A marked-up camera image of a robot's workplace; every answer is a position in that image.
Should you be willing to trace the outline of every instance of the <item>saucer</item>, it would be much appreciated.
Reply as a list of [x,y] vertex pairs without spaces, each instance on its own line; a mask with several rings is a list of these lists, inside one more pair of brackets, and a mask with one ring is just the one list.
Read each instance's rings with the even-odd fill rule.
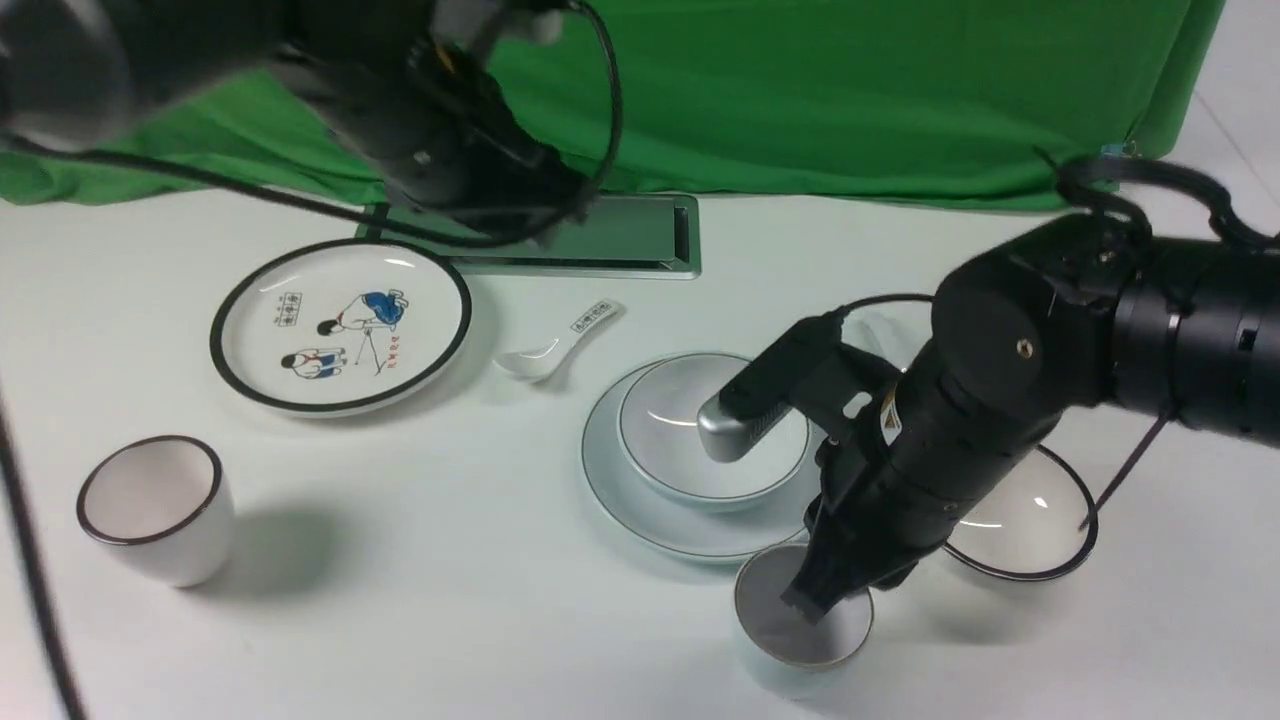
[[408,243],[340,240],[255,270],[227,296],[210,333],[236,392],[305,416],[385,407],[425,387],[471,324],[452,265]]
[[650,368],[618,380],[596,402],[582,433],[582,469],[598,505],[646,546],[694,562],[742,562],[768,547],[804,534],[804,514],[819,492],[812,432],[801,468],[767,498],[730,512],[699,511],[659,495],[627,459],[618,437],[622,401]]

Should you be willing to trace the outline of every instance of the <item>green backdrop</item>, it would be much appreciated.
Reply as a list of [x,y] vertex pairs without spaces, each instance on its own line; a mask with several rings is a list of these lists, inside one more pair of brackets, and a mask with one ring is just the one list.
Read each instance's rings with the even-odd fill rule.
[[[626,137],[608,187],[1053,202],[1033,146],[1167,152],[1225,0],[596,0],[614,36]],[[508,42],[494,72],[522,123],[590,168],[608,95],[589,27]],[[376,177],[262,74],[116,149],[353,204]],[[0,155],[14,202],[115,202],[163,178]]]

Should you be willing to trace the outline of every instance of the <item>cartoon figure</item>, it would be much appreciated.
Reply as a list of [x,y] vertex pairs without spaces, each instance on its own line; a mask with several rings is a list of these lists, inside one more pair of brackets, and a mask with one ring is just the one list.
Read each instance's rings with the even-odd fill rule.
[[300,350],[280,359],[282,368],[293,370],[306,380],[323,380],[339,375],[346,365],[347,351],[342,347]]
[[379,328],[394,331],[407,307],[408,300],[404,300],[404,293],[398,290],[366,292],[338,313],[337,319],[320,323],[316,332],[329,337],[342,331],[365,331],[366,336]]

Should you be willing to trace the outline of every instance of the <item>small cup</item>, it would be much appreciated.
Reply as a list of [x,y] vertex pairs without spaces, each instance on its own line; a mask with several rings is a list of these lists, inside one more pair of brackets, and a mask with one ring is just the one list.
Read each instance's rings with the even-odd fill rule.
[[118,560],[178,588],[227,562],[236,525],[218,454],[180,436],[143,439],[104,460],[84,480],[76,515]]
[[840,601],[817,625],[782,602],[804,556],[804,544],[771,547],[742,565],[733,585],[737,659],[760,687],[787,700],[829,683],[867,642],[876,615],[867,592]]

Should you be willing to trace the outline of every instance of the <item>white spoon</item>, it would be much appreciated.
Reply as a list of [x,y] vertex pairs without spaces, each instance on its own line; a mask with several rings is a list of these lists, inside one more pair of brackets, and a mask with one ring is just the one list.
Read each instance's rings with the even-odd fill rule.
[[600,300],[573,320],[564,334],[550,341],[543,347],[525,350],[521,352],[504,352],[493,359],[493,364],[502,368],[517,380],[538,383],[552,377],[568,354],[582,342],[582,338],[604,325],[605,320],[622,313],[622,305],[616,300]]

